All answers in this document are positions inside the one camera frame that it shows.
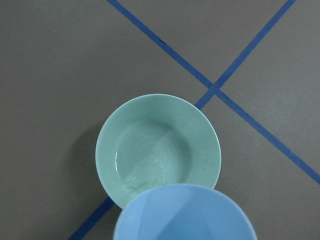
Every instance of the green bowl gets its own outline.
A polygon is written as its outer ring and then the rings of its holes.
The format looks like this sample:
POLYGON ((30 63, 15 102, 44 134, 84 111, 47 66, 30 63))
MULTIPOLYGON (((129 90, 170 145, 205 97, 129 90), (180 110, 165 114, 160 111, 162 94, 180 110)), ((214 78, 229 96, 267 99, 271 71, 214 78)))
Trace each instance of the green bowl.
POLYGON ((214 188, 221 168, 217 134, 191 103, 172 95, 136 97, 116 109, 96 143, 103 188, 121 208, 167 184, 214 188))

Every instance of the blue bowl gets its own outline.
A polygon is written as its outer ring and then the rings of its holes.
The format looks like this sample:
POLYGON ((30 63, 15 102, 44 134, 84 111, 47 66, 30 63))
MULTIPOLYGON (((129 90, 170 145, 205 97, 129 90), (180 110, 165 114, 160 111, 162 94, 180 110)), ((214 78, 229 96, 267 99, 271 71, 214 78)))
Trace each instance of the blue bowl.
POLYGON ((219 191, 190 184, 141 193, 122 211, 114 240, 256 240, 241 208, 219 191))

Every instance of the gray floor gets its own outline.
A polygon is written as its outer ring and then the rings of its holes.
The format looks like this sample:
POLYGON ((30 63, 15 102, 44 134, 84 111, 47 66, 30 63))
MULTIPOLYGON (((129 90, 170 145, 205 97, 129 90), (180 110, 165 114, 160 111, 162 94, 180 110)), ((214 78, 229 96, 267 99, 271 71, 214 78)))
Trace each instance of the gray floor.
MULTIPOLYGON (((214 82, 286 2, 120 1, 214 82)), ((122 103, 206 88, 104 0, 0 0, 0 235, 67 239, 106 199, 95 169, 122 103)), ((320 2, 297 1, 222 90, 320 173, 320 2)), ((319 185, 214 97, 202 110, 222 150, 216 189, 258 238, 320 239, 319 185)), ((114 206, 85 237, 112 239, 114 206)))

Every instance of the bowl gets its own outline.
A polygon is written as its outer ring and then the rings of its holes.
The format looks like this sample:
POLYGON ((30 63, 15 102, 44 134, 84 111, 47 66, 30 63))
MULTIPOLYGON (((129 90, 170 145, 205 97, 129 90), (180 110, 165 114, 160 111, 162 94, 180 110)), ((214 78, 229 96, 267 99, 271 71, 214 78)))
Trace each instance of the bowl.
POLYGON ((176 96, 148 94, 124 103, 105 121, 95 161, 103 188, 124 208, 157 186, 214 188, 221 150, 214 128, 195 106, 176 96))
POLYGON ((190 184, 160 186, 121 212, 114 240, 257 240, 241 208, 223 193, 190 184))

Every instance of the blue tape line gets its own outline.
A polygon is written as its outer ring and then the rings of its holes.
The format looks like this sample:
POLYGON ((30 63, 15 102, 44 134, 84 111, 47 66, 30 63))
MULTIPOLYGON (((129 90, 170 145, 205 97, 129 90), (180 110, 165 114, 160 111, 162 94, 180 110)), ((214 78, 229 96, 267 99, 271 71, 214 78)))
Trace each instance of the blue tape line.
POLYGON ((256 129, 262 136, 264 136, 270 143, 272 143, 292 162, 294 162, 302 171, 308 174, 316 183, 320 185, 320 175, 315 170, 313 170, 308 164, 306 164, 300 157, 298 157, 293 151, 291 151, 287 146, 285 146, 280 140, 278 140, 272 133, 265 129, 259 122, 257 122, 252 116, 245 112, 239 105, 237 105, 221 90, 218 90, 216 92, 216 95, 226 105, 228 105, 229 108, 235 111, 248 124, 250 124, 254 129, 256 129))
MULTIPOLYGON (((258 32, 258 34, 251 40, 251 42, 245 47, 245 49, 239 54, 239 56, 233 61, 233 63, 224 71, 224 73, 217 79, 217 81, 211 86, 214 89, 220 89, 226 81, 235 73, 240 65, 246 60, 250 53, 256 48, 256 46, 262 41, 267 33, 273 28, 273 26, 281 19, 281 17, 289 10, 289 8, 295 3, 296 0, 288 0, 266 23, 266 25, 258 32)), ((200 110, 210 101, 215 95, 216 91, 209 89, 195 104, 200 110)))
POLYGON ((187 62, 182 56, 180 56, 169 45, 162 41, 154 32, 152 32, 146 25, 144 25, 139 19, 137 19, 131 12, 129 12, 123 5, 116 0, 107 0, 114 8, 116 8, 122 15, 124 15, 130 22, 132 22, 137 28, 139 28, 145 35, 147 35, 152 41, 154 41, 160 48, 162 48, 169 56, 176 60, 182 67, 184 67, 189 73, 191 73, 196 79, 198 79, 207 88, 212 86, 212 82, 209 81, 201 72, 195 69, 189 62, 187 62))
POLYGON ((108 212, 114 202, 108 197, 103 203, 91 214, 91 216, 85 220, 85 222, 69 237, 69 240, 81 240, 87 233, 96 225, 96 223, 108 212))

